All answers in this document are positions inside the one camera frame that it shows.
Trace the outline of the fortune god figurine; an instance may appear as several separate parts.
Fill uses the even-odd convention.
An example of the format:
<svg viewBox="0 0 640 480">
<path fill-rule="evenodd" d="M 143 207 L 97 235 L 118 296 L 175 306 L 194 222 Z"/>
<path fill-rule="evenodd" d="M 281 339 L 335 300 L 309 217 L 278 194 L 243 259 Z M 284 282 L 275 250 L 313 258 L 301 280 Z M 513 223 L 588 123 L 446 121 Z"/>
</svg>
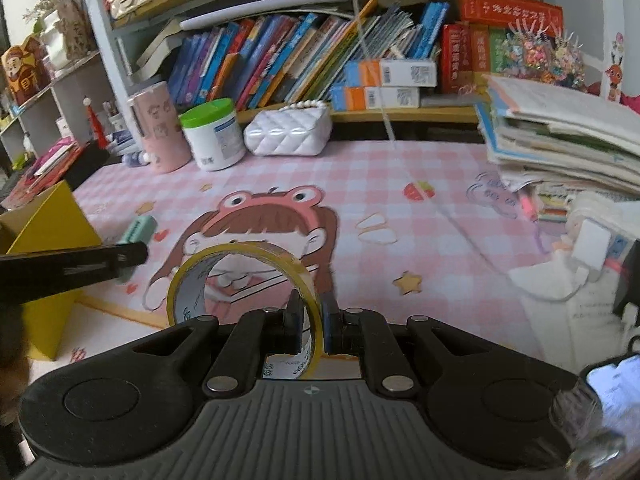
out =
<svg viewBox="0 0 640 480">
<path fill-rule="evenodd" d="M 17 106 L 22 106 L 50 84 L 51 78 L 43 63 L 46 54 L 43 43 L 34 35 L 2 54 L 1 66 Z"/>
</svg>

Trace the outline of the white quilted purse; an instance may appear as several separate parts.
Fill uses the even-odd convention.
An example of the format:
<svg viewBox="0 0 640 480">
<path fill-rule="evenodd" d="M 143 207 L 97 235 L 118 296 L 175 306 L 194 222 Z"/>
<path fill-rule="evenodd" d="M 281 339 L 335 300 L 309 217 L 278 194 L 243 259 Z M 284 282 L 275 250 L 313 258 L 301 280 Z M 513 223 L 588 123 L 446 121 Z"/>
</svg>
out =
<svg viewBox="0 0 640 480">
<path fill-rule="evenodd" d="M 332 126 L 328 104 L 302 101 L 259 112 L 244 129 L 244 143 L 256 156 L 318 156 Z"/>
</svg>

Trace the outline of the red book box set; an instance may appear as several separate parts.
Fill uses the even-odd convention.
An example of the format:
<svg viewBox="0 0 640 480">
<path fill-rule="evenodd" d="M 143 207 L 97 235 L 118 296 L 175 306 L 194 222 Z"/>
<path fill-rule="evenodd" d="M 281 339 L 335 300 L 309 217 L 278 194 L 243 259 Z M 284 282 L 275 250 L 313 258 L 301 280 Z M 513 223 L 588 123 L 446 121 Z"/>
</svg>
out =
<svg viewBox="0 0 640 480">
<path fill-rule="evenodd" d="M 526 27 L 553 37 L 564 25 L 563 10 L 539 0 L 447 0 L 440 33 L 440 90 L 479 92 L 486 74 L 506 68 L 504 42 Z"/>
</svg>

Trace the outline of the pink cylindrical humidifier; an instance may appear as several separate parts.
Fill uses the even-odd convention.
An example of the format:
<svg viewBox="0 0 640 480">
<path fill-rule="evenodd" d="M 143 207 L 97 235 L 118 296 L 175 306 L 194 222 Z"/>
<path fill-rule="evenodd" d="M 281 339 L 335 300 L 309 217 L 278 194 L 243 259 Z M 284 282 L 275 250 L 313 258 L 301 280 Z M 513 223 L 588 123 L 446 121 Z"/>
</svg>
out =
<svg viewBox="0 0 640 480">
<path fill-rule="evenodd" d="M 165 81 L 137 92 L 129 102 L 140 127 L 143 149 L 155 172 L 169 174 L 190 162 L 190 145 Z"/>
</svg>

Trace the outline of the yellow cardboard box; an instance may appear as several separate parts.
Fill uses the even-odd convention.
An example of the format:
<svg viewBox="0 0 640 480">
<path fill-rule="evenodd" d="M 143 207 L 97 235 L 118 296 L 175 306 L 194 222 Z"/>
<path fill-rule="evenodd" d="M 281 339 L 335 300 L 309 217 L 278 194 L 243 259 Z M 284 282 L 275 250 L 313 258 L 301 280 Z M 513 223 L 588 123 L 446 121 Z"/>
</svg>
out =
<svg viewBox="0 0 640 480">
<path fill-rule="evenodd" d="M 27 205 L 1 215 L 1 255 L 33 256 L 45 252 L 43 262 L 29 261 L 2 283 L 25 292 L 57 282 L 62 266 L 53 259 L 66 249 L 98 247 L 101 239 L 64 181 L 40 193 Z M 53 361 L 58 355 L 65 326 L 78 292 L 69 290 L 24 304 L 23 318 L 28 338 L 28 356 Z"/>
</svg>

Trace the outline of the stack of papers and books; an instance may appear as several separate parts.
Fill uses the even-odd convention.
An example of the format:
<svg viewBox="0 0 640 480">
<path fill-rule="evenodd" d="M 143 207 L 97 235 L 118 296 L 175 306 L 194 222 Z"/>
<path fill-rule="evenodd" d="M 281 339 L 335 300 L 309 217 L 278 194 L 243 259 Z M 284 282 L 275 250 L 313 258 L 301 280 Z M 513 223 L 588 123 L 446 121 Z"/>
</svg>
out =
<svg viewBox="0 0 640 480">
<path fill-rule="evenodd" d="M 486 75 L 478 130 L 502 183 L 537 220 L 563 222 L 579 194 L 639 199 L 639 115 L 589 93 Z"/>
</svg>

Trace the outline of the white orange box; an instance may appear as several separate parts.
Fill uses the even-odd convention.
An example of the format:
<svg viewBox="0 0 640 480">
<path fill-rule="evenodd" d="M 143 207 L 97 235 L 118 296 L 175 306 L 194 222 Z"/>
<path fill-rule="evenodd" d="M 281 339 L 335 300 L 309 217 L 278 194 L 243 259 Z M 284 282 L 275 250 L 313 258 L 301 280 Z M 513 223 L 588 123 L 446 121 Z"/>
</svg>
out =
<svg viewBox="0 0 640 480">
<path fill-rule="evenodd" d="M 435 88 L 437 67 L 431 60 L 350 61 L 345 67 L 345 86 Z"/>
<path fill-rule="evenodd" d="M 330 98 L 337 112 L 420 107 L 420 90 L 411 87 L 345 87 L 339 84 L 330 89 Z"/>
</svg>

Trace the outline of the white orange box lower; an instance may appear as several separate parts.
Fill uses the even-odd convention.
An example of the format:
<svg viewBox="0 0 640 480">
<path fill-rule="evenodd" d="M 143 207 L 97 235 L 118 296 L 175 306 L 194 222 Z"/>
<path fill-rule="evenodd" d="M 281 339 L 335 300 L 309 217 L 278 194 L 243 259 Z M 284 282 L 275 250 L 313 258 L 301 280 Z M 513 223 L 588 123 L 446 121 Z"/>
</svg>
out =
<svg viewBox="0 0 640 480">
<path fill-rule="evenodd" d="M 337 112 L 420 107 L 420 90 L 411 87 L 345 87 L 339 84 L 330 89 L 330 98 Z"/>
</svg>

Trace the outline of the yellow tape roll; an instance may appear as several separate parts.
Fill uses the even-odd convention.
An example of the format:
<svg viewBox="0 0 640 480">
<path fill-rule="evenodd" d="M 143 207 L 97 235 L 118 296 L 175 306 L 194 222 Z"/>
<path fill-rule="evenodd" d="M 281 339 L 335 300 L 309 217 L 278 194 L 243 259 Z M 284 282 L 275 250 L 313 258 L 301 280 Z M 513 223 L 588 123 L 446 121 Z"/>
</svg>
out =
<svg viewBox="0 0 640 480">
<path fill-rule="evenodd" d="M 303 300 L 302 348 L 278 350 L 267 360 L 268 378 L 308 379 L 323 354 L 321 300 L 314 287 L 314 266 L 267 242 L 239 242 L 207 247 L 178 267 L 166 296 L 172 325 L 220 312 L 235 320 L 250 310 L 282 309 L 288 295 Z"/>
</svg>

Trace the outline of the small green toy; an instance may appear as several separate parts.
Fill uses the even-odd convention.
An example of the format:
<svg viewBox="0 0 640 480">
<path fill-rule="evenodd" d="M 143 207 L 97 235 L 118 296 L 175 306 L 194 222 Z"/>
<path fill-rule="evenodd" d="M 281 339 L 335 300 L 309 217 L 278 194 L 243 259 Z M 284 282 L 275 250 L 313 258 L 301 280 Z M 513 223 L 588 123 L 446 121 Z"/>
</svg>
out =
<svg viewBox="0 0 640 480">
<path fill-rule="evenodd" d="M 119 239 L 118 244 L 134 244 L 141 243 L 145 244 L 145 246 L 149 246 L 149 242 L 153 234 L 155 233 L 157 228 L 157 221 L 150 214 L 142 214 L 142 216 L 137 216 L 133 222 L 130 223 L 125 233 L 122 234 L 122 237 Z M 127 266 L 125 269 L 119 271 L 117 281 L 119 283 L 126 283 L 134 274 L 134 270 L 136 270 L 137 266 L 141 266 L 143 263 L 146 263 L 146 259 L 149 257 L 149 254 L 145 254 L 145 257 L 140 262 L 135 263 L 133 266 Z"/>
</svg>

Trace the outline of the white power strip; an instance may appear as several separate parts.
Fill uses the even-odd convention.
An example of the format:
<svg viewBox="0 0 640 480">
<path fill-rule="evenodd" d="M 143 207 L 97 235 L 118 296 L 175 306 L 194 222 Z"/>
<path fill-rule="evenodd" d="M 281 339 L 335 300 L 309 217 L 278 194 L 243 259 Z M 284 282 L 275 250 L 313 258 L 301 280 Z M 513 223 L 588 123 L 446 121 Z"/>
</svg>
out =
<svg viewBox="0 0 640 480">
<path fill-rule="evenodd" d="M 620 262 L 639 239 L 639 202 L 580 192 L 570 204 L 566 230 L 572 240 L 570 267 L 587 282 L 595 282 L 606 260 Z"/>
</svg>

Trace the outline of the white jar green lid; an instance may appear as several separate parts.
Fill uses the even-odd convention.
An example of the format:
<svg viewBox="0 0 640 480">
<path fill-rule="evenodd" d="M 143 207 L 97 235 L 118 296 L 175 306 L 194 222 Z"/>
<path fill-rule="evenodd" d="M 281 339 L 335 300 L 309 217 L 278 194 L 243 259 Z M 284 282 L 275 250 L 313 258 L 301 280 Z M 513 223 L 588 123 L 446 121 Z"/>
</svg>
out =
<svg viewBox="0 0 640 480">
<path fill-rule="evenodd" d="M 194 106 L 182 113 L 179 120 L 201 170 L 223 170 L 244 157 L 246 147 L 232 99 L 216 99 Z"/>
</svg>

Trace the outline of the white orange box upper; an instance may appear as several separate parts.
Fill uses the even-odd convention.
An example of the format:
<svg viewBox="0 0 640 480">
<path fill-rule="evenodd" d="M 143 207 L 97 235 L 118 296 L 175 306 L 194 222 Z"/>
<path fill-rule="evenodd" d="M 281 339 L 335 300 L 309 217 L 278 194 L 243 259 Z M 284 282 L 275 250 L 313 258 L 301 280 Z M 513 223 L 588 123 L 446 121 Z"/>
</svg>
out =
<svg viewBox="0 0 640 480">
<path fill-rule="evenodd" d="M 345 67 L 345 86 L 435 88 L 437 67 L 431 60 L 350 61 Z"/>
</svg>

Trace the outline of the row of leaning books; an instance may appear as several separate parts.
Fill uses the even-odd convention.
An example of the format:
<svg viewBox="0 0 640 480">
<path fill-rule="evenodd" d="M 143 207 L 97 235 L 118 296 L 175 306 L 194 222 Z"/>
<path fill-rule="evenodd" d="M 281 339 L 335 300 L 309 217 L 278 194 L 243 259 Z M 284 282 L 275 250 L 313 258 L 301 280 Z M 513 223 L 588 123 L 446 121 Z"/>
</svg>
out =
<svg viewBox="0 0 640 480">
<path fill-rule="evenodd" d="M 169 94 L 179 110 L 218 98 L 232 99 L 237 110 L 310 100 L 333 108 L 330 89 L 345 86 L 350 61 L 436 64 L 448 8 L 370 0 L 357 15 L 301 8 L 182 24 L 169 35 L 179 41 Z"/>
</svg>

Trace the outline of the pink checkered tablecloth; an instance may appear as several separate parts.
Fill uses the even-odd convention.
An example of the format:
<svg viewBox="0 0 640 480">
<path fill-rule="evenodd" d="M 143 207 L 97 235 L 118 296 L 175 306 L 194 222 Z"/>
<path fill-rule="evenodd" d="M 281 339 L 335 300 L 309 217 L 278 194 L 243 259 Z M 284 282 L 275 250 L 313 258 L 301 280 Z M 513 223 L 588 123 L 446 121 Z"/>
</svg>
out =
<svg viewBox="0 0 640 480">
<path fill-rule="evenodd" d="M 392 323 L 428 315 L 567 370 L 585 361 L 562 234 L 528 218 L 479 145 L 331 143 L 319 157 L 246 156 L 216 172 L 113 165 L 75 200 L 107 242 L 140 214 L 157 227 L 128 282 L 93 286 L 73 308 L 56 366 L 165 327 L 180 266 L 243 242 L 299 258 L 342 308 Z"/>
</svg>

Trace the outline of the red folder on keyboard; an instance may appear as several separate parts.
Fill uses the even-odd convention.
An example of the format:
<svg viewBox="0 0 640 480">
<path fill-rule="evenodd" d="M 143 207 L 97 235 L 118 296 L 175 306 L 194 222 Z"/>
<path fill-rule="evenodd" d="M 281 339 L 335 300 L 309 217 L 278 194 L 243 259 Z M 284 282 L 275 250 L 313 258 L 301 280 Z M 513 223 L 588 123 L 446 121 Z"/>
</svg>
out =
<svg viewBox="0 0 640 480">
<path fill-rule="evenodd" d="M 46 154 L 38 157 L 1 200 L 3 210 L 15 210 L 31 202 L 37 195 L 63 180 L 86 146 L 77 141 L 56 142 Z"/>
</svg>

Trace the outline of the black smartphone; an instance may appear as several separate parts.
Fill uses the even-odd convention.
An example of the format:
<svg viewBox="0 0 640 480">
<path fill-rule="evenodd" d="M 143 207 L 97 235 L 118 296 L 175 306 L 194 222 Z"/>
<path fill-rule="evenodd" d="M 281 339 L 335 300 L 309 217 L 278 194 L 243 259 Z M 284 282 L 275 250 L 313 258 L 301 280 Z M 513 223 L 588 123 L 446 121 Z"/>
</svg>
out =
<svg viewBox="0 0 640 480">
<path fill-rule="evenodd" d="M 582 374 L 602 404 L 605 426 L 614 428 L 627 437 L 638 437 L 638 353 L 627 353 L 590 366 Z"/>
</svg>

